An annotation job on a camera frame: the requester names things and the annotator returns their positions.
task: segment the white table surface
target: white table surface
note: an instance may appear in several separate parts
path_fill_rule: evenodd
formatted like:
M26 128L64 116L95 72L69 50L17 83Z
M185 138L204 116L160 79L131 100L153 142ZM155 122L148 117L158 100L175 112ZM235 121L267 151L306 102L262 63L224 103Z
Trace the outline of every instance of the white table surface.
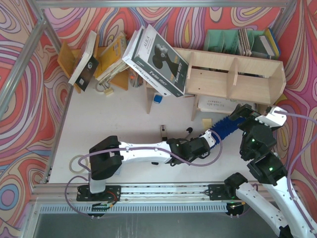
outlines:
M186 129L193 128L192 136L204 132L202 118L212 118L216 123L226 115L197 112L194 121L191 113L194 98L163 98L160 104L153 103L151 112L146 113L144 87L124 91L113 87L114 93L105 96L93 89L96 81L89 84L86 92L73 92L61 138L53 163L49 183L67 183L75 174L69 170L69 161L76 155L89 153L89 149L110 135L117 135L119 141L131 143L155 143L161 141L160 125L166 125L168 138L184 138ZM223 181L235 172L240 172L249 180L247 163L240 158L239 147L242 131L237 130L223 142L222 155L217 162L207 167L194 167L186 164L171 167L151 163L127 163L121 166L120 173L109 178L108 182L209 182ZM209 157L196 159L195 163L205 164L215 158L219 145L212 149ZM80 167L77 160L73 169ZM82 179L73 182L84 183Z

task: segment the psychedelic patterned wall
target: psychedelic patterned wall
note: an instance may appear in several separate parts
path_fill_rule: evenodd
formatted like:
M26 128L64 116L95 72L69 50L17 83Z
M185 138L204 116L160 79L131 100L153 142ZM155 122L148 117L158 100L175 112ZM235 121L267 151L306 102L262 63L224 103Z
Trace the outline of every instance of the psychedelic patterned wall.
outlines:
M23 0L0 0L0 88L35 18ZM17 237L43 177L69 86L43 35L0 121L0 237Z
M287 85L278 105L290 113L317 119L317 0L298 0L279 40ZM288 117L278 130L276 147L286 168L317 133L317 126ZM305 206L317 220L317 141L301 156L292 174Z
M23 1L0 0L0 4L1 86L35 21ZM81 47L90 30L100 34L102 46L111 42L120 31L130 37L135 29L147 24L155 26L173 46L201 49L207 29L247 26L263 30L274 22L278 12L279 8L186 7L54 8L46 9L45 13L62 41L66 40L74 49ZM290 26L280 39L288 85L279 104L289 111L306 115L316 115L315 12L316 1L300 1ZM294 29L299 29L297 34L290 33ZM20 234L23 209L32 186L42 178L67 90L66 78L56 63L54 50L43 36L0 122L0 237ZM288 120L277 135L277 149L285 163L289 164L311 137L309 129L312 128L304 121ZM316 162L311 159L316 154L312 148L294 173L311 212L316 209L316 181L313 179L316 179L317 169ZM304 179L303 175L307 176L308 172L311 177Z
M202 49L208 29L247 26L263 30L276 19L279 8L161 7L161 8L51 8L45 13L61 40L80 48L90 30L108 45L119 32L127 38L151 24L174 47Z

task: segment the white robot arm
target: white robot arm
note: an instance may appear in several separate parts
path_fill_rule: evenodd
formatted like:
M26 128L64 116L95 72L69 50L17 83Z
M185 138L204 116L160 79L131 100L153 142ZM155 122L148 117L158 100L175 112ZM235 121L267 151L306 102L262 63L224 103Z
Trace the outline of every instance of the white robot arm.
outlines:
M276 156L271 152L276 144L272 131L283 126L286 115L276 112L286 112L279 107L269 108L266 116L259 116L250 107L237 107L230 115L232 119L246 117L239 125L244 131L240 147L241 158L252 160L248 168L252 175L263 184L273 197L280 210L267 202L247 180L235 173L225 180L228 196L237 196L250 205L274 230L279 237L285 238L315 238L317 224L311 218L299 197L292 198L287 186L287 171Z
M103 192L106 188L106 179L111 177L122 163L152 162L171 165L181 163L168 152L192 162L196 158L203 159L209 155L214 145L215 140L209 130L190 141L169 139L155 144L131 144L118 141L117 136L110 136L89 150L93 153L105 149L120 149L114 152L114 155L103 153L90 157L92 170L89 182L90 192L93 194Z
M287 188L287 171L277 155L271 152L276 144L272 132L286 122L286 116L276 112L286 111L273 107L268 108L266 115L260 115L245 104L242 107L239 105L229 118L246 118L238 125L244 131L240 146L241 158L251 160L248 164L250 172L272 195L280 210L265 200L239 173L225 180L225 192L229 197L238 197L247 202L280 238L317 237L317 224L297 196L294 199L302 212L295 205ZM214 145L215 139L209 130L191 141L169 139L156 144L119 142L116 136L110 136L89 151L93 153L111 148L120 150L114 152L114 155L103 153L90 157L90 193L103 192L105 179L111 177L122 162L148 161L171 165L182 163L170 156L169 152L183 158L185 162L192 162L196 158L206 157Z

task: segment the yellow book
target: yellow book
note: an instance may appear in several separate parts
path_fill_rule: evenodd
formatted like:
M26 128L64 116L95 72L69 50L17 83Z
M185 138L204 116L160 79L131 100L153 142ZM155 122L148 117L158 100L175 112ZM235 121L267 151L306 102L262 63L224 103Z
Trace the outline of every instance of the yellow book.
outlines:
M271 43L271 45L273 47L274 53L276 55L275 58L278 59L279 56L280 56L280 50L279 50L279 48L278 48L278 46L277 46L277 44L276 44L276 42L275 42L275 40L274 40L274 38L272 36L272 33L271 33L269 28L267 28L265 30L264 35L267 37L267 39L269 40L269 42Z
M100 66L97 69L96 79L104 80L112 70L124 63L121 59L127 48L125 35L121 32L117 38L100 54L98 61Z

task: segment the book on shelf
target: book on shelf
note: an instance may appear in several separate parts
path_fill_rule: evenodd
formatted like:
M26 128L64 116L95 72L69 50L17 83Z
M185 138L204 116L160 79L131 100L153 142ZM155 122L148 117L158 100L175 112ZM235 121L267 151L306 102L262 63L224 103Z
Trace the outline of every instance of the book on shelf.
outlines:
M135 48L132 61L156 84L176 97L185 94L188 63L151 25L141 32Z
M74 71L68 81L71 85L76 83L83 91L87 88L99 64L93 56L96 37L97 34L94 31L89 33L75 60Z
M114 41L100 54L98 60L100 66L96 72L96 80L110 82L118 73L126 70L128 66L122 60L127 48L124 33L120 32Z
M144 71L140 66L138 66L132 59L137 50L137 46L141 40L143 31L145 30L144 26L138 31L134 31L130 42L127 46L126 51L123 54L122 60L129 65L134 71L136 71L145 81L147 81L153 88L155 88L162 96L169 96L170 92L167 91L160 83L152 78L146 71Z
M257 104L233 99L200 96L198 108L202 112L231 114L238 104L250 104L253 110L258 110Z
M273 59L275 57L273 46L266 36L257 36L254 39L252 56L265 59Z

